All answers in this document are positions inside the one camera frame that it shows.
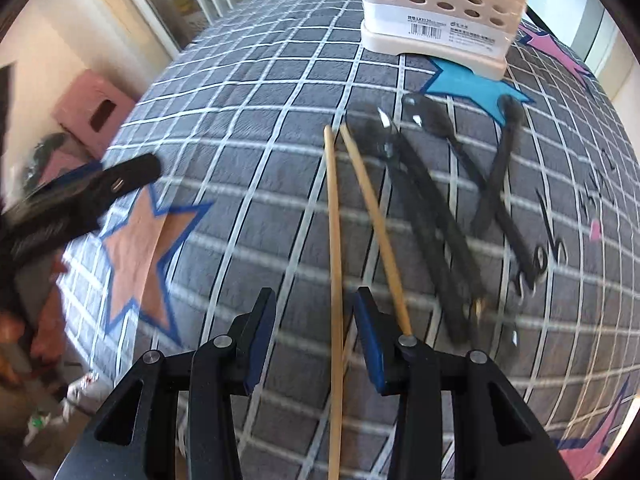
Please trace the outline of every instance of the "white label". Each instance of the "white label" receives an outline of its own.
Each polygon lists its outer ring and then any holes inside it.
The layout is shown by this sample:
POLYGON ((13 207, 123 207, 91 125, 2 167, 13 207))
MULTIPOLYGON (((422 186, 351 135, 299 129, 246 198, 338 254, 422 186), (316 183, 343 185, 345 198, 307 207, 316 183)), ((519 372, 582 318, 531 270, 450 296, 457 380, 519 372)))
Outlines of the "white label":
POLYGON ((503 57, 511 43, 493 27, 430 10, 363 2, 365 24, 371 32, 429 41, 484 56, 503 57))

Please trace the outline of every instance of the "triangular cutout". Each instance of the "triangular cutout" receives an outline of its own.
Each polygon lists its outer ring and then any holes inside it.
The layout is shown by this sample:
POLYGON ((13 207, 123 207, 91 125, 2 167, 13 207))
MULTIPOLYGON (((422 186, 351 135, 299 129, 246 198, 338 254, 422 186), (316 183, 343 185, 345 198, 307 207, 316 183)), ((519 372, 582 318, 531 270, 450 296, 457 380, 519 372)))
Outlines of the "triangular cutout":
POLYGON ((142 395, 142 381, 133 383, 120 401, 107 413, 102 424, 95 432, 101 442, 111 442, 118 446, 128 446, 133 437, 136 413, 142 395))
POLYGON ((495 429, 501 446, 510 446, 531 440, 531 431, 504 391, 495 383, 489 383, 489 398, 494 412, 495 429))

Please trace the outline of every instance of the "orange star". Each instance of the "orange star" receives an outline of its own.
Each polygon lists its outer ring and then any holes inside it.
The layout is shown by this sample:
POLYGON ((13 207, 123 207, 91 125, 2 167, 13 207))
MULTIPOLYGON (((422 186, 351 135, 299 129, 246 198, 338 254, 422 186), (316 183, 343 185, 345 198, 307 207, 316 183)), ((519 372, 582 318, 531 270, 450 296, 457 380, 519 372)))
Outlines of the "orange star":
POLYGON ((129 217, 104 235, 111 263, 107 331, 128 308, 179 343, 166 288, 166 266, 210 204, 156 209, 153 187, 138 193, 129 217))

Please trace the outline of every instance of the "barcode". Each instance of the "barcode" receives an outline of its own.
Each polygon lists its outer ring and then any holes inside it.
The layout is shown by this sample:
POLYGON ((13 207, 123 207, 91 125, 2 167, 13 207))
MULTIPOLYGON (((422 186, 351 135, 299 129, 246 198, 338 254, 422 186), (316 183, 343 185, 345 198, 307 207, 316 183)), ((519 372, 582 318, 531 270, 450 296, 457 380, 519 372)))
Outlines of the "barcode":
POLYGON ((434 40, 439 40, 442 35, 442 29, 438 27, 429 27, 429 25, 420 25, 419 23, 411 24, 411 34, 427 36, 434 40))

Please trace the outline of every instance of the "blue star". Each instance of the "blue star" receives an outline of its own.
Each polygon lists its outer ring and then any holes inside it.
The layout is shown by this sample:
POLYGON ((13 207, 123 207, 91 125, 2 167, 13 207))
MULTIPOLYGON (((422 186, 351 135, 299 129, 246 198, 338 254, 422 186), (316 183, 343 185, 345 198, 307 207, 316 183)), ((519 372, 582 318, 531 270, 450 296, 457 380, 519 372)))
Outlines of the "blue star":
POLYGON ((528 96, 503 81, 481 77, 465 66, 444 59, 430 57, 429 60, 437 70, 420 89, 420 93, 471 99, 500 126, 505 123, 504 115, 498 108, 498 98, 501 95, 511 95, 521 103, 532 102, 528 96))
POLYGON ((111 266, 105 332, 129 309, 181 345, 166 270, 211 203, 159 210, 153 186, 141 189, 127 218, 100 240, 111 266))

